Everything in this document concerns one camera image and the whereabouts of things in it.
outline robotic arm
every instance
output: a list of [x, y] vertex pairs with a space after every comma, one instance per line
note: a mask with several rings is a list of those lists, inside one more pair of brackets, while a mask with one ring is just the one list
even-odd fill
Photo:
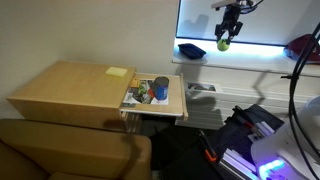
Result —
[[[263, 0], [254, 5], [252, 0], [224, 0], [211, 5], [211, 8], [217, 11], [220, 10], [221, 7], [225, 7], [222, 23], [217, 24], [215, 29], [219, 50], [227, 50], [228, 48], [220, 48], [220, 45], [229, 47], [234, 36], [239, 34], [243, 25], [242, 22], [238, 21], [240, 14], [248, 14], [254, 11], [262, 1]], [[229, 33], [228, 38], [221, 39], [226, 31]]]

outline white shelf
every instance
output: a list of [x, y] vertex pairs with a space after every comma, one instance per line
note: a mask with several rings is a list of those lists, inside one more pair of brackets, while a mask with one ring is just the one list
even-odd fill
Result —
[[[192, 43], [207, 52], [202, 59], [189, 60], [179, 51], [179, 44]], [[176, 39], [173, 62], [230, 69], [291, 74], [295, 61], [283, 53], [283, 47], [232, 43], [225, 52], [217, 49], [215, 41]], [[306, 65], [304, 76], [320, 77], [319, 65]]]

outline blue light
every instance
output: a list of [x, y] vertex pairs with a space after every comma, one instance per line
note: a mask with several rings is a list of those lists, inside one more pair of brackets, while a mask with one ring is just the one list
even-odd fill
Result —
[[284, 162], [277, 159], [277, 160], [274, 160], [274, 161], [272, 162], [272, 164], [273, 164], [275, 167], [277, 167], [277, 166], [282, 166], [282, 165], [284, 164]]
[[268, 168], [265, 165], [260, 166], [260, 168], [259, 168], [260, 172], [266, 172], [267, 170], [268, 170]]
[[268, 170], [270, 170], [274, 168], [274, 165], [272, 163], [268, 163], [266, 164], [266, 167], [268, 168]]
[[175, 43], [176, 45], [183, 44], [183, 43], [193, 43], [207, 52], [220, 53], [221, 55], [224, 55], [224, 56], [225, 55], [247, 55], [247, 56], [275, 57], [283, 54], [282, 46], [232, 43], [228, 51], [220, 52], [216, 48], [217, 43], [215, 41], [176, 39]]

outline can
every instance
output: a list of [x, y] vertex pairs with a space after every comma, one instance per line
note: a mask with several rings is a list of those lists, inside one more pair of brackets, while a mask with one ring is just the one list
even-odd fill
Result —
[[167, 77], [157, 77], [152, 84], [152, 91], [157, 100], [165, 100], [168, 97], [169, 79]]

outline green ball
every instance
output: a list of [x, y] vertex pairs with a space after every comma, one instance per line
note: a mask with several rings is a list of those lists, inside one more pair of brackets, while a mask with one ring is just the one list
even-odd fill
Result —
[[218, 41], [218, 49], [219, 49], [219, 51], [226, 51], [226, 50], [229, 49], [229, 46], [230, 45], [227, 44], [227, 40], [226, 39], [220, 39]]

